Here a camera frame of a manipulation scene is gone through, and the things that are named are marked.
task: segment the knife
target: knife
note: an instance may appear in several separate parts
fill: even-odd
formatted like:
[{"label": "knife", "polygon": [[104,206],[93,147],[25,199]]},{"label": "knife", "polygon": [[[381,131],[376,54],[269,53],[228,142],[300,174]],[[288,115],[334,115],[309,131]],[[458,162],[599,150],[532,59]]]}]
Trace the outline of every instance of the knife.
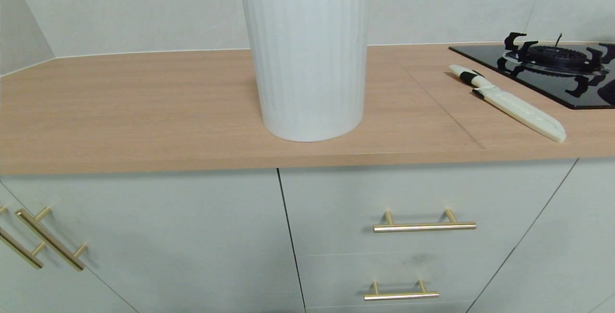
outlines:
[{"label": "knife", "polygon": [[490,83],[476,70],[470,70],[456,64],[450,65],[449,68],[466,85],[474,86],[472,92],[491,105],[551,140],[556,142],[565,140],[566,131],[564,127],[547,113]]}]

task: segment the gold drawer handle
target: gold drawer handle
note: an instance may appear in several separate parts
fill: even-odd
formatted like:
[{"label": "gold drawer handle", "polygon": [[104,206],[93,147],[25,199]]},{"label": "gold drawer handle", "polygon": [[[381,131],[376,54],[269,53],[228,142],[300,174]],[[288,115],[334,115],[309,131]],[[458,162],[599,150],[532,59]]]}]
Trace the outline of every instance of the gold drawer handle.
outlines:
[{"label": "gold drawer handle", "polygon": [[426,291],[425,284],[422,279],[418,282],[421,287],[420,293],[395,293],[395,294],[381,294],[378,291],[378,282],[371,284],[374,287],[374,293],[371,295],[365,295],[365,300],[415,300],[415,299],[437,299],[440,297],[440,293],[437,291]]},{"label": "gold drawer handle", "polygon": [[42,211],[37,214],[36,217],[33,217],[23,208],[21,210],[17,210],[15,214],[21,219],[35,234],[40,237],[51,249],[59,254],[67,263],[69,263],[72,267],[77,271],[83,271],[86,265],[83,261],[79,260],[79,256],[87,249],[87,245],[84,243],[79,247],[79,249],[73,254],[64,246],[60,241],[58,241],[44,226],[40,225],[40,220],[43,219],[51,212],[51,208],[46,207],[43,208]]},{"label": "gold drawer handle", "polygon": [[[7,207],[0,207],[0,215],[4,214],[5,212],[7,212]],[[28,264],[32,265],[35,269],[42,269],[44,264],[42,263],[42,261],[38,260],[37,255],[45,247],[44,242],[41,242],[40,245],[38,245],[34,251],[30,252],[26,248],[24,248],[21,243],[11,237],[11,235],[7,234],[7,232],[4,231],[2,228],[0,228],[0,239],[4,243],[6,243],[6,245],[9,246],[13,251],[19,254],[25,261],[27,261]]]},{"label": "gold drawer handle", "polygon": [[457,218],[448,208],[444,211],[450,222],[447,223],[417,223],[413,225],[396,225],[393,223],[391,212],[384,213],[385,225],[374,225],[374,232],[402,232],[402,231],[435,231],[435,230],[471,230],[476,228],[476,222],[458,222]]}]

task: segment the kitchen counter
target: kitchen counter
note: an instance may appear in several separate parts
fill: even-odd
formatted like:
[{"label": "kitchen counter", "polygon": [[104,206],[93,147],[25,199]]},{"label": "kitchen counter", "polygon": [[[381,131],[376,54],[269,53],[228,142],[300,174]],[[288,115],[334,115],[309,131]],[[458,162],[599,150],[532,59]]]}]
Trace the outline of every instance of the kitchen counter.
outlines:
[{"label": "kitchen counter", "polygon": [[[475,68],[558,119],[549,140],[471,93]],[[2,78],[0,174],[121,173],[615,155],[615,110],[572,111],[448,45],[369,48],[365,117],[325,142],[270,134],[248,50],[55,59]]]}]

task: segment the vase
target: vase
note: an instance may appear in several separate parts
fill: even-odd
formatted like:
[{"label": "vase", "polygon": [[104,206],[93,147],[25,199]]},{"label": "vase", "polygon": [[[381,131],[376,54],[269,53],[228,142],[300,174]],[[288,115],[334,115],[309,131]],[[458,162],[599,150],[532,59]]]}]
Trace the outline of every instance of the vase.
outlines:
[{"label": "vase", "polygon": [[363,118],[368,0],[243,0],[264,126],[335,138]]}]

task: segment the cabinet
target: cabinet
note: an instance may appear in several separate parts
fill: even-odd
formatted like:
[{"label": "cabinet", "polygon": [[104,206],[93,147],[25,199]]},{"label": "cabinet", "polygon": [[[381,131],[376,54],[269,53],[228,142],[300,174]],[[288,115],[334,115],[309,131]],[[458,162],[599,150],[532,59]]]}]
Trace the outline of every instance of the cabinet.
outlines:
[{"label": "cabinet", "polygon": [[[575,160],[280,169],[298,256],[517,245]],[[476,230],[375,234],[396,223],[444,221]]]},{"label": "cabinet", "polygon": [[578,160],[470,313],[588,313],[612,295],[614,176],[615,158]]},{"label": "cabinet", "polygon": [[[478,297],[574,162],[280,169],[308,311],[383,312],[391,301],[363,300],[373,281],[383,292],[408,293],[418,290],[418,279],[440,297],[397,305],[413,311],[426,304],[417,306],[419,312],[467,310],[452,302]],[[385,211],[395,223],[441,223],[446,209],[477,228],[373,229],[387,223]]]},{"label": "cabinet", "polygon": [[[40,240],[14,214],[22,205],[0,184],[2,206],[7,212],[0,215],[0,228],[27,250],[35,249]],[[37,256],[41,269],[4,242],[0,258],[0,313],[135,313],[90,270],[76,272],[49,249]]]},{"label": "cabinet", "polygon": [[596,307],[591,313],[613,313],[615,312],[615,294],[609,297],[600,306]]},{"label": "cabinet", "polygon": [[275,169],[3,182],[139,313],[304,311]]}]

